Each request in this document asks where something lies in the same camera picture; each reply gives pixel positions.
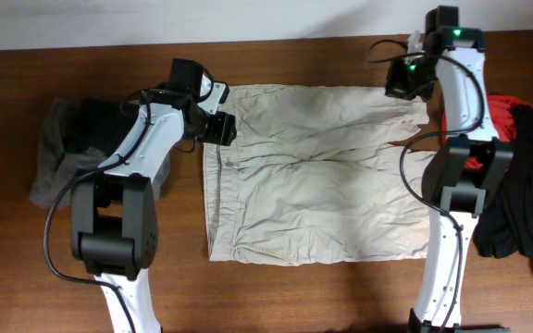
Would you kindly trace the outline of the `folded grey garment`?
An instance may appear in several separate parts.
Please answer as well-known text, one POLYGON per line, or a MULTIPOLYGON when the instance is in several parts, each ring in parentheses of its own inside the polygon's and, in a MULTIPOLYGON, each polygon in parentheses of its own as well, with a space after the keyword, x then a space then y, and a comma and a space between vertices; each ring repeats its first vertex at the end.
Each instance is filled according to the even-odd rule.
POLYGON ((122 156, 117 150, 109 157, 96 149, 84 153, 67 153, 63 143, 68 118, 81 103, 74 105, 67 100, 54 100, 49 115, 42 124, 37 154, 37 173, 31 186, 30 200, 41 209, 52 206, 58 193, 78 174, 96 169, 105 160, 112 162, 122 156))

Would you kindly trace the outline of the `folded black garment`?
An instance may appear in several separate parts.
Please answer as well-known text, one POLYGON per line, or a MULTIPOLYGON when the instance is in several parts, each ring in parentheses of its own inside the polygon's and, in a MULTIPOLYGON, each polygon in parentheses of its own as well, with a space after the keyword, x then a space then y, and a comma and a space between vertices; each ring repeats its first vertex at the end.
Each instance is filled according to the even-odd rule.
POLYGON ((138 106, 87 97, 70 113, 63 139, 67 153, 96 149, 109 157, 135 123, 138 106))

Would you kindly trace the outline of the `beige shorts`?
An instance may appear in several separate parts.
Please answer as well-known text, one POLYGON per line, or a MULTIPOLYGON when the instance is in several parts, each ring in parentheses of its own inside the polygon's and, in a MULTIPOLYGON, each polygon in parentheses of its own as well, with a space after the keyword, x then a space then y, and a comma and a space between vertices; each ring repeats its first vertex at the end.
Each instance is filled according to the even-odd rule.
POLYGON ((213 262, 297 266, 423 258, 416 198, 432 154, 402 141, 428 122, 420 100, 380 88, 243 85, 223 110, 232 144, 204 147, 213 262))

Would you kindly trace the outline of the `red crumpled garment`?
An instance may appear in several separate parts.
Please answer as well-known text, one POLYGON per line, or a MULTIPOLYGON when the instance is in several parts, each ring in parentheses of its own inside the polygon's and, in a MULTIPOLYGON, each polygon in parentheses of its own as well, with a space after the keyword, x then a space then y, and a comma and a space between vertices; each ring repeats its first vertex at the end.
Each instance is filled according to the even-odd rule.
POLYGON ((499 141, 512 150, 513 157, 497 187, 487 193, 493 198, 506 192, 518 195, 524 184, 533 183, 533 104, 491 95, 489 111, 499 141))

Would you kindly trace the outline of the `black garment with logo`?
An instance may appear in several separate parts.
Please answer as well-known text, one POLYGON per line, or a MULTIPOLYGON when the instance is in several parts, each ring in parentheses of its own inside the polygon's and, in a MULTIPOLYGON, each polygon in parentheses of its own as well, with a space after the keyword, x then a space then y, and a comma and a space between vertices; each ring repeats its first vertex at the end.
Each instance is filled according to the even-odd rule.
POLYGON ((512 109, 514 156, 473 235, 478 254, 496 259, 520 253, 533 265, 533 108, 512 109))

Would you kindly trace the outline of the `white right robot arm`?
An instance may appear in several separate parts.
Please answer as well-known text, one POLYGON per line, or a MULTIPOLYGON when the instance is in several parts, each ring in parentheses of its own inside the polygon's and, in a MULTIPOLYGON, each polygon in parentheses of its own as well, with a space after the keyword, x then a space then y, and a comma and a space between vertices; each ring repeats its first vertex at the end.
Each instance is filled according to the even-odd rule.
POLYGON ((459 332, 465 261, 480 215, 513 158, 490 118, 484 86, 481 30, 448 23, 414 32, 407 54, 393 60, 388 94, 425 97, 440 84, 444 144, 425 168, 416 199, 427 205, 430 234, 421 291, 411 309, 410 332, 459 332))

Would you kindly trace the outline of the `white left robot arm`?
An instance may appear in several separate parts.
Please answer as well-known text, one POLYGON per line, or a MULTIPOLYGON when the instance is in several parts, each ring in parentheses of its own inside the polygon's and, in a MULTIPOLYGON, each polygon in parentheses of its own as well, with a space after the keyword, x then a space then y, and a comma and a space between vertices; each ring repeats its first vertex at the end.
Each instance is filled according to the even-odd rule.
POLYGON ((100 283, 117 332, 159 332, 149 268, 159 232, 155 192, 180 140, 230 145, 235 117, 219 110, 229 86, 178 94, 152 89, 140 101, 133 127, 101 165, 102 173, 71 192, 71 251, 100 283))

